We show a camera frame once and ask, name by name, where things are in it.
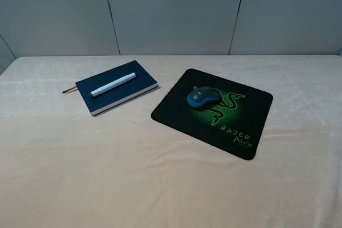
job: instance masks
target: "black mouse pad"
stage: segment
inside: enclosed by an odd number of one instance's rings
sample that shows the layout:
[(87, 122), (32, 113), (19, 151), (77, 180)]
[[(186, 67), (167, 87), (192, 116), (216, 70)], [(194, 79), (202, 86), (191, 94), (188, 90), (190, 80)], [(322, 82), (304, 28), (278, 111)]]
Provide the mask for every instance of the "black mouse pad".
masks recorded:
[[(186, 98), (200, 87), (219, 90), (221, 101), (200, 109)], [(188, 69), (151, 117), (245, 160), (254, 158), (273, 96), (224, 78)]]

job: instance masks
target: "computer mouse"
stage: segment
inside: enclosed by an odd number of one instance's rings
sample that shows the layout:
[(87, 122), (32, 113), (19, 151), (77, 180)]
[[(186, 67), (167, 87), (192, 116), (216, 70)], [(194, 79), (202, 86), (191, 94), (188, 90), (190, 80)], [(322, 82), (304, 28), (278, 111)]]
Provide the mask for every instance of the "computer mouse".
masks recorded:
[(211, 87), (198, 88), (192, 91), (186, 98), (188, 104), (195, 109), (201, 108), (205, 104), (220, 100), (221, 94)]

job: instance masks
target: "notebook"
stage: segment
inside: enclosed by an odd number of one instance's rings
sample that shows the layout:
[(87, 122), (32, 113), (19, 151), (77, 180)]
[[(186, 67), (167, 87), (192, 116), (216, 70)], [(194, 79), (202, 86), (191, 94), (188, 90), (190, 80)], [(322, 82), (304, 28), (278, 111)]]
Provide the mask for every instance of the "notebook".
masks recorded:
[[(90, 92), (102, 87), (114, 80), (117, 80), (130, 73), (135, 73), (136, 77), (116, 88), (102, 93), (96, 97), (91, 97)], [(123, 103), (133, 97), (141, 95), (157, 86), (157, 82), (151, 75), (137, 62), (131, 61), (117, 68), (107, 70), (95, 76), (76, 82), (76, 86), (90, 111), (95, 116), (105, 110)]]

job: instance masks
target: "pen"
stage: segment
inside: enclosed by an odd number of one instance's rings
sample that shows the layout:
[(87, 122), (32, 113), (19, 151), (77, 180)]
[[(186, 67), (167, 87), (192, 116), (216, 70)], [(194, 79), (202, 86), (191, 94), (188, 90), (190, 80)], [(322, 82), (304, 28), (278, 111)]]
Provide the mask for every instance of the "pen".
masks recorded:
[(95, 96), (100, 95), (101, 93), (107, 92), (108, 90), (111, 90), (111, 89), (117, 87), (118, 85), (124, 84), (127, 81), (135, 78), (135, 76), (136, 76), (135, 73), (131, 73), (131, 74), (123, 76), (117, 80), (114, 80), (113, 82), (108, 83), (107, 85), (104, 85), (104, 86), (102, 86), (102, 87), (100, 87), (94, 91), (91, 91), (90, 97), (95, 97)]

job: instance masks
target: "table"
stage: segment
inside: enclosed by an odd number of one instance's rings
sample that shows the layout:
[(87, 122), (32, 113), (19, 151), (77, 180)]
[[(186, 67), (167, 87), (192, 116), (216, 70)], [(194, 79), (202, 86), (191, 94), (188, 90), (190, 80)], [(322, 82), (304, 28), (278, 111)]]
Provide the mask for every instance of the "table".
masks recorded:
[[(74, 82), (159, 89), (92, 117)], [(274, 96), (245, 161), (150, 118), (188, 68)], [(0, 227), (341, 227), (342, 57), (23, 57), (0, 76)]]

